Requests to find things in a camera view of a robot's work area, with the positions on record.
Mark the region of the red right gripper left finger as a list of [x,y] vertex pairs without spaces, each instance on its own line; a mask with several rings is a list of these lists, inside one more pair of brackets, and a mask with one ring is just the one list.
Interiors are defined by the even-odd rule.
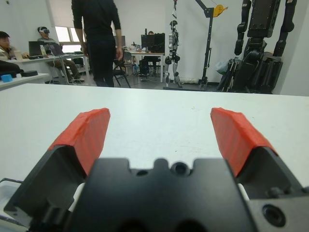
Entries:
[[4,212],[16,219],[66,212],[103,150],[110,117],[107,108],[79,113],[30,171]]

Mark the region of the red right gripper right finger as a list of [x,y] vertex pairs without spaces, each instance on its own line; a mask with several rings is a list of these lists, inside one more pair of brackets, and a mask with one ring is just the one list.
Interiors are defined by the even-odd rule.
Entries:
[[220,153],[250,199],[305,195],[304,187],[275,148],[244,114],[212,108],[211,120]]

